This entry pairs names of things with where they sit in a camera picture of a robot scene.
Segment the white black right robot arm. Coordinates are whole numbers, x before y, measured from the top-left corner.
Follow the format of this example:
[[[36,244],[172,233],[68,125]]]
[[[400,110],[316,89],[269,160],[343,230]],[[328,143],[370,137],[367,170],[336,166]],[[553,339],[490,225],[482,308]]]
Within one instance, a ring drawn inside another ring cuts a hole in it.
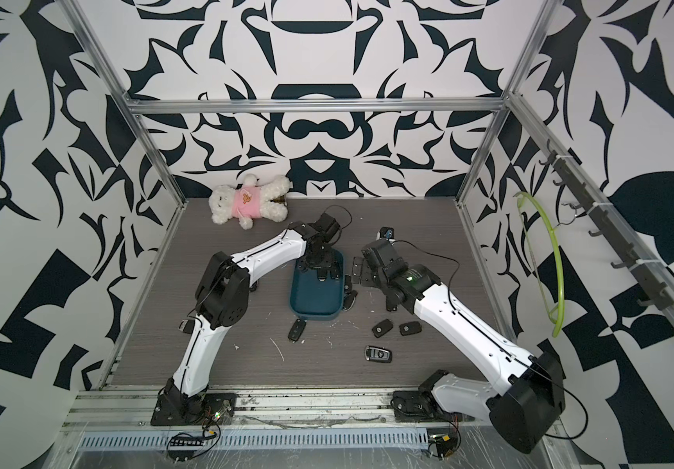
[[[421,387],[444,414],[485,420],[521,453],[531,453],[566,408],[561,363],[535,356],[475,315],[441,278],[403,260],[395,244],[380,238],[362,249],[373,284],[390,306],[400,306],[433,326],[485,377],[473,382],[436,374]]]

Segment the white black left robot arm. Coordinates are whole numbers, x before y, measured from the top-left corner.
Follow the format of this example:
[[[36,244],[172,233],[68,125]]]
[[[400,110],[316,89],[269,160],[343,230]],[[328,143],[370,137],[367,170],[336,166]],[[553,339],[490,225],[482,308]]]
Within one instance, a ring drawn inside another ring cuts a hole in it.
[[[313,223],[292,222],[274,238],[249,250],[233,255],[215,253],[198,285],[192,317],[186,321],[192,327],[190,342],[164,395],[177,406],[201,400],[225,336],[248,309],[253,285],[291,261],[330,273],[333,244],[341,234],[338,221],[323,213]]]

